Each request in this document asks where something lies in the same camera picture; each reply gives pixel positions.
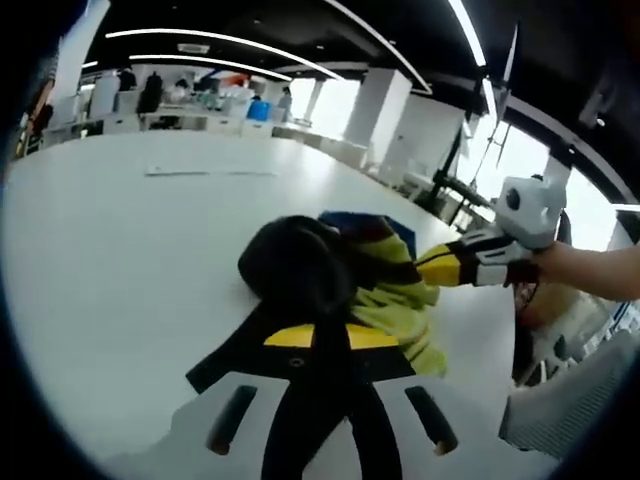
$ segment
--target paper on table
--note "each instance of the paper on table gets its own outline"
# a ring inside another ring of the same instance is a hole
[[[147,168],[147,177],[168,177],[179,175],[248,175],[259,177],[275,177],[278,174],[268,170],[238,170],[238,169],[212,169],[196,170],[189,168],[162,168],[158,166]]]

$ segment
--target blue cloth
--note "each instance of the blue cloth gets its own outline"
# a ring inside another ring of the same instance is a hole
[[[318,220],[328,223],[342,230],[348,228],[350,224],[358,222],[361,219],[367,218],[384,218],[393,231],[398,234],[400,239],[407,244],[409,255],[412,260],[416,259],[416,234],[410,228],[402,225],[400,222],[395,221],[391,217],[386,215],[373,215],[370,213],[356,213],[356,212],[322,212]]]
[[[254,100],[249,106],[249,112],[247,112],[247,118],[249,120],[258,120],[260,122],[266,122],[269,120],[269,111],[271,110],[271,104],[263,102],[261,100]]]

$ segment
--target office desk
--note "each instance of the office desk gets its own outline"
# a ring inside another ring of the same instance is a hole
[[[210,174],[148,177],[150,166]],[[85,452],[104,459],[168,431],[172,413],[195,397],[185,373],[258,302],[236,266],[248,241],[277,217],[324,210],[389,215],[414,229],[418,251],[456,237],[291,140],[104,135],[14,166],[2,225],[13,326],[43,397]],[[446,381],[497,434],[511,383],[511,291],[444,289],[432,314]]]

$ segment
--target black slot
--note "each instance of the black slot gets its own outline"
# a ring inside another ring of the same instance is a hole
[[[422,387],[410,387],[405,389],[405,393],[418,414],[429,440],[436,446],[436,453],[444,455],[455,450],[458,439],[442,411],[426,390]]]
[[[207,448],[218,455],[227,455],[240,423],[258,391],[255,387],[238,387],[224,407],[209,434]]]

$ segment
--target gray chair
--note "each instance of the gray chair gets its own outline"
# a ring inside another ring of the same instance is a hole
[[[616,333],[583,362],[509,397],[500,437],[563,458],[597,418],[633,363],[637,339]]]

